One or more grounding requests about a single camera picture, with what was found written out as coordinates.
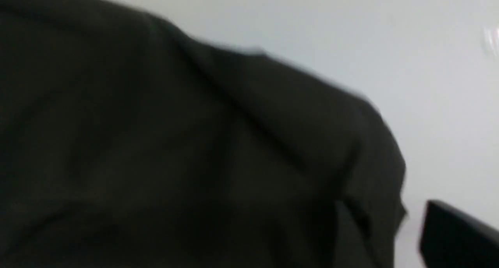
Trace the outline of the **black right gripper finger own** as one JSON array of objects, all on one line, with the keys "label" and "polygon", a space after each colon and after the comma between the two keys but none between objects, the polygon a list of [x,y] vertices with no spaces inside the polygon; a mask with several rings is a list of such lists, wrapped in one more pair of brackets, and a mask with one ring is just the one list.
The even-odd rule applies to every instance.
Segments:
[{"label": "black right gripper finger own", "polygon": [[497,268],[499,232],[448,203],[431,199],[426,203],[419,253],[426,268]]}]

